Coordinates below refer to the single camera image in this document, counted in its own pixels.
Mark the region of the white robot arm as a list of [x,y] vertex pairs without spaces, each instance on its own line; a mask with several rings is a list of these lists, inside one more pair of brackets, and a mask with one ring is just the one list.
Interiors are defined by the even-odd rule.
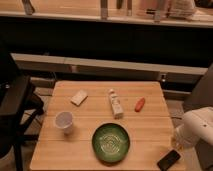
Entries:
[[183,114],[174,129],[171,144],[175,149],[194,147],[202,139],[213,146],[213,107],[203,107]]

